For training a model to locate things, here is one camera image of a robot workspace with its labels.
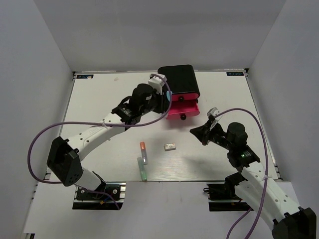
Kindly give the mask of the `light blue glue stick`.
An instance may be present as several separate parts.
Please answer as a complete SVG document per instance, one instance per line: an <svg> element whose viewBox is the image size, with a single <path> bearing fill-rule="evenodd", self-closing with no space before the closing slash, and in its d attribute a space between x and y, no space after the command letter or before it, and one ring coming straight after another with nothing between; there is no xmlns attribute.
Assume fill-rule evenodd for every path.
<svg viewBox="0 0 319 239"><path fill-rule="evenodd" d="M171 102L171 95L172 95L172 92L171 91L167 91L166 92L166 98L169 102Z"/></svg>

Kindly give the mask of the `pink drawer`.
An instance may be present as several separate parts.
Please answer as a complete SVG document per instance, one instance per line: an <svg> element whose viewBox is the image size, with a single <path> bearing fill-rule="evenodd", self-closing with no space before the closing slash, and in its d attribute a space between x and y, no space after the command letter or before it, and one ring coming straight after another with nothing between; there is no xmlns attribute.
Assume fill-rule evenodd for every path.
<svg viewBox="0 0 319 239"><path fill-rule="evenodd" d="M172 102L171 108L166 116L167 120L185 120L200 114L196 100L186 100L183 102Z"/></svg>
<svg viewBox="0 0 319 239"><path fill-rule="evenodd" d="M200 94L198 93L181 93L172 94L173 102L198 101Z"/></svg>

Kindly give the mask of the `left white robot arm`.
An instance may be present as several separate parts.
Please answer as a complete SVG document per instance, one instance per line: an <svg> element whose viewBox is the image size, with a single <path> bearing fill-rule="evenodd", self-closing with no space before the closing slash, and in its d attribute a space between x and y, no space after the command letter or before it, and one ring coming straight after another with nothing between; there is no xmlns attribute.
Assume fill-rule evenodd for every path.
<svg viewBox="0 0 319 239"><path fill-rule="evenodd" d="M82 160L105 141L125 132L130 125L138 124L143 115L149 112L163 114L168 106L165 92L158 93L148 84L138 84L132 95L122 99L99 126L92 126L68 139L56 138L49 152L48 168L64 186L76 185L87 189L95 199L103 197L105 182L96 173L83 168Z"/></svg>

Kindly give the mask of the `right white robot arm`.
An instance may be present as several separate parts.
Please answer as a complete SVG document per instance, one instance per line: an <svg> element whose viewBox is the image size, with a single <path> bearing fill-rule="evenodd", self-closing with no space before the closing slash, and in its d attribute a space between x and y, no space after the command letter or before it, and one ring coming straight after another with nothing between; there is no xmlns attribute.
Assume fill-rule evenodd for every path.
<svg viewBox="0 0 319 239"><path fill-rule="evenodd" d="M266 168L248 146L243 124L232 122L227 131L208 121L190 130L203 145L213 142L227 149L227 158L237 172L225 178L226 195L240 198L269 226L275 239L314 239L317 217L311 208L302 208L277 182L266 175Z"/></svg>

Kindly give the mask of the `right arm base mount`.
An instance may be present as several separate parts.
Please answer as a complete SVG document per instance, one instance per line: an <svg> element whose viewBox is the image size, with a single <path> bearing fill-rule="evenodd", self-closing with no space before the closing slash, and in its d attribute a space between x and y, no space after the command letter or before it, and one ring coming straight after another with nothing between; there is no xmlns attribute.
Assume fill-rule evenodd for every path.
<svg viewBox="0 0 319 239"><path fill-rule="evenodd" d="M223 183L210 183L203 189L208 195L210 212L240 212L247 211L250 206L235 194L235 186L246 179L240 173L234 173L225 178Z"/></svg>

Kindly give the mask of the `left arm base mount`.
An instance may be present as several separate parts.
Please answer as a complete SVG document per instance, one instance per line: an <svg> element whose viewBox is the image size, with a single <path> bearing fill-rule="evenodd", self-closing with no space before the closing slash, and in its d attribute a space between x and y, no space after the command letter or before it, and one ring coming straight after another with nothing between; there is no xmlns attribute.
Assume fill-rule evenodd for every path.
<svg viewBox="0 0 319 239"><path fill-rule="evenodd" d="M73 200L73 210L97 210L117 211L120 210L125 199L126 183L106 183L103 194L91 193L87 190L76 187Z"/></svg>

